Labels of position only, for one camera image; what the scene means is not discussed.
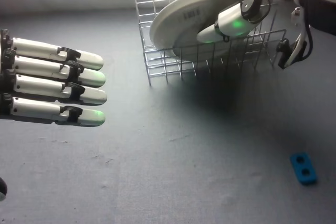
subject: black cable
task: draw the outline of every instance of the black cable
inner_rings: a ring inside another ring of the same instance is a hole
[[[307,52],[307,54],[305,56],[302,57],[301,60],[306,60],[312,53],[313,51],[313,37],[311,35],[311,30],[309,27],[309,18],[308,18],[308,0],[304,0],[304,7],[303,7],[303,11],[304,11],[304,16],[303,16],[303,20],[304,20],[304,26],[306,28],[307,31],[307,36],[308,36],[308,41],[309,41],[309,50]]]
[[[269,14],[269,12],[271,11],[271,0],[267,0],[267,1],[268,1],[268,10],[267,10],[267,12],[264,14],[263,17],[261,17],[261,18],[258,19],[258,20],[251,21],[251,20],[248,19],[248,21],[249,21],[251,24],[253,24],[253,25],[258,24],[258,23],[260,23],[261,21],[263,21],[263,20],[267,17],[267,15]]]

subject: blue block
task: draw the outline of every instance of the blue block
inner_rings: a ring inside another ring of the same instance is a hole
[[[317,182],[317,176],[310,158],[306,153],[296,153],[290,157],[294,172],[298,181],[303,185],[311,185]]]

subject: plate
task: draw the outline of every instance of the plate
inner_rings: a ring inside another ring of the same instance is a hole
[[[226,7],[243,0],[175,0],[155,17],[150,28],[150,39],[157,49],[169,49],[167,56],[181,59],[181,47],[197,45],[197,34],[218,18]],[[196,61],[197,48],[184,49],[182,60]],[[199,54],[205,60],[212,54]]]

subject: metal wire basket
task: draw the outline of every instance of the metal wire basket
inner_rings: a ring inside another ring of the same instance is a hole
[[[167,81],[172,74],[179,74],[181,79],[186,73],[194,74],[197,77],[200,69],[206,69],[212,76],[215,69],[221,69],[223,73],[227,73],[230,66],[242,69],[245,62],[252,63],[251,66],[256,69],[261,58],[268,59],[270,65],[274,65],[278,56],[276,45],[286,35],[284,29],[273,31],[277,16],[278,6],[276,4],[272,4],[268,17],[247,37],[231,39],[230,42],[222,41],[184,48],[157,50],[149,39],[150,27],[157,14],[173,1],[135,0],[143,58],[150,85],[153,77],[162,76]],[[171,50],[180,52],[180,59],[169,56],[167,52]],[[188,54],[193,52],[196,60],[194,62],[184,61],[183,55],[185,52],[188,52]]]

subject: metal wire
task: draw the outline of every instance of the metal wire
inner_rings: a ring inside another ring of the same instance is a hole
[[[169,81],[169,76],[179,74],[183,79],[184,73],[191,72],[197,78],[200,68],[206,67],[211,77],[216,70],[215,67],[223,68],[223,76],[228,72],[229,66],[238,66],[242,70],[243,63],[250,61],[254,69],[264,55],[269,59],[271,66],[277,60],[278,53],[271,45],[277,45],[286,35],[286,30],[273,30],[277,16],[277,5],[272,4],[274,10],[270,26],[261,22],[246,38],[231,39],[229,43],[217,42],[213,44],[199,44],[184,48],[167,48],[157,50],[149,40],[149,28],[155,16],[169,3],[175,0],[135,0],[135,9],[139,21],[139,31],[142,41],[143,58],[151,85],[151,78],[165,76]],[[195,50],[195,60],[193,62],[184,61],[185,49]],[[179,52],[179,57],[172,57],[171,52]]]

